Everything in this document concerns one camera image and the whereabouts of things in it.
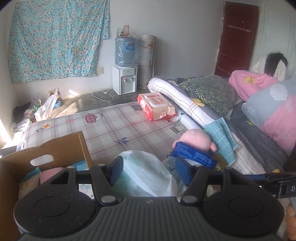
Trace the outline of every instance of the white cable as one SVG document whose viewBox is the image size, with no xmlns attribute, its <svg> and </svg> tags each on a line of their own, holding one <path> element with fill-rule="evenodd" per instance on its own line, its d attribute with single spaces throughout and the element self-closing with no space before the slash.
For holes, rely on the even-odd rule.
<svg viewBox="0 0 296 241">
<path fill-rule="evenodd" d="M 91 95 L 92 95 L 93 97 L 99 99 L 99 100 L 102 100 L 102 99 L 100 99 L 99 97 L 94 96 L 93 92 L 94 92 L 95 90 L 102 91 L 102 90 L 100 90 L 100 89 L 94 89 L 94 90 L 91 92 Z M 110 90 L 108 90 L 107 92 L 105 92 L 105 91 L 102 91 L 102 92 L 103 92 L 105 95 L 110 95 L 110 94 L 109 94 L 109 91 L 110 91 Z"/>
</svg>

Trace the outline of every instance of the human hand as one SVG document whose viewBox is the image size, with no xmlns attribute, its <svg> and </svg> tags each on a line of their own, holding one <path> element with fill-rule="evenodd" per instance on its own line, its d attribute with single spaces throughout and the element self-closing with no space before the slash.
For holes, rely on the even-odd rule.
<svg viewBox="0 0 296 241">
<path fill-rule="evenodd" d="M 292 207 L 291 203 L 288 205 L 286 212 L 287 212 L 287 215 L 285 217 L 285 220 L 288 223 L 286 227 L 288 237 L 291 240 L 296 240 L 296 217 L 295 217 L 295 210 Z"/>
</svg>

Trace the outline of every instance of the electrical socket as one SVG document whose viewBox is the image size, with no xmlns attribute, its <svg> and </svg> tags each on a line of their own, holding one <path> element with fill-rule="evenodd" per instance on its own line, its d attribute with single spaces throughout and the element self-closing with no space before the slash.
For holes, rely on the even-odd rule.
<svg viewBox="0 0 296 241">
<path fill-rule="evenodd" d="M 99 67 L 96 69 L 96 74 L 103 74 L 103 73 L 104 73 L 103 67 Z"/>
</svg>

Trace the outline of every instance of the teal checkered towel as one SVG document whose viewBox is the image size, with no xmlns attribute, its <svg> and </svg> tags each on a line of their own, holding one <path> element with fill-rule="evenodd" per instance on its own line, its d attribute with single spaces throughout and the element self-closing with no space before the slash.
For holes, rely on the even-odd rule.
<svg viewBox="0 0 296 241">
<path fill-rule="evenodd" d="M 215 120 L 211 124 L 204 126 L 204 132 L 207 133 L 212 142 L 217 146 L 217 153 L 227 162 L 228 166 L 235 162 L 236 156 L 234 150 L 239 145 L 234 141 L 231 132 L 223 118 Z"/>
</svg>

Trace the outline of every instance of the floor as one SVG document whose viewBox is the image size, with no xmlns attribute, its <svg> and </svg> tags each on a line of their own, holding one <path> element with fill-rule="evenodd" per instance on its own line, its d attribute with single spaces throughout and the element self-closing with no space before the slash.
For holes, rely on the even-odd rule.
<svg viewBox="0 0 296 241">
<path fill-rule="evenodd" d="M 136 101 L 138 94 L 148 92 L 148 89 L 139 89 L 139 91 L 135 93 L 118 95 L 114 90 L 110 90 L 109 94 L 114 97 L 114 100 L 112 102 L 101 101 L 93 97 L 91 93 L 75 96 L 73 98 L 62 100 L 62 106 L 60 108 L 53 109 L 51 118 Z M 112 100 L 112 97 L 110 95 L 105 95 L 101 91 L 94 92 L 93 94 L 100 99 Z"/>
</svg>

